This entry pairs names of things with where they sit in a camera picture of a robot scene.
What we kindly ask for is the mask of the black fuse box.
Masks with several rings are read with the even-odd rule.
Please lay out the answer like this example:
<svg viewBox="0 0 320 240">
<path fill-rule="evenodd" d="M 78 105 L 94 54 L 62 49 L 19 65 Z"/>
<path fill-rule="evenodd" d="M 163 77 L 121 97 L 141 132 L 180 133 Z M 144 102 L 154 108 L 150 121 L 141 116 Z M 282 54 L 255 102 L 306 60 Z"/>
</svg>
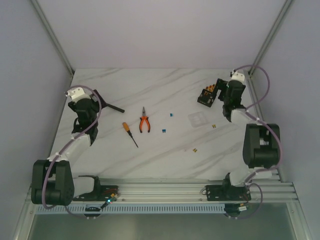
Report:
<svg viewBox="0 0 320 240">
<path fill-rule="evenodd" d="M 200 96 L 197 98 L 197 102 L 210 108 L 217 96 L 217 90 L 215 88 L 213 92 L 209 92 L 204 88 Z"/>
</svg>

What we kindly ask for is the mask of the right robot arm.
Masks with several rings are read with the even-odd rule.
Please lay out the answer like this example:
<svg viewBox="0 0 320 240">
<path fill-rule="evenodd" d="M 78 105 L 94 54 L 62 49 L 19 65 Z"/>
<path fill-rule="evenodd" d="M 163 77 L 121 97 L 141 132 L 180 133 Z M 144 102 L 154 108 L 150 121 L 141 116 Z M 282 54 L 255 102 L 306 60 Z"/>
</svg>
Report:
<svg viewBox="0 0 320 240">
<path fill-rule="evenodd" d="M 249 113 L 242 105 L 243 81 L 218 79 L 214 90 L 220 91 L 218 99 L 223 102 L 223 116 L 244 131 L 242 159 L 244 165 L 229 172 L 220 188 L 229 201 L 242 199 L 254 179 L 268 178 L 281 159 L 280 128 L 277 124 L 264 123 Z"/>
</svg>

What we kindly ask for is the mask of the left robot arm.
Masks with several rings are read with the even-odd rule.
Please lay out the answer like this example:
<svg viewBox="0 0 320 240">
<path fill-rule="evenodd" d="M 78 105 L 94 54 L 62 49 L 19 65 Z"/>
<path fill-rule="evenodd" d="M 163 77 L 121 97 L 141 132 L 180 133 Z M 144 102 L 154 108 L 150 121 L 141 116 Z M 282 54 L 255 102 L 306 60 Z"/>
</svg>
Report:
<svg viewBox="0 0 320 240">
<path fill-rule="evenodd" d="M 62 153 L 57 152 L 33 164 L 31 201 L 34 204 L 67 206 L 82 194 L 90 201 L 97 201 L 102 196 L 102 188 L 96 185 L 97 178 L 73 176 L 72 165 L 96 140 L 97 118 L 106 107 L 106 102 L 102 97 L 92 94 L 88 98 L 71 101 L 68 106 L 77 114 L 71 132 L 72 143 L 63 147 Z"/>
</svg>

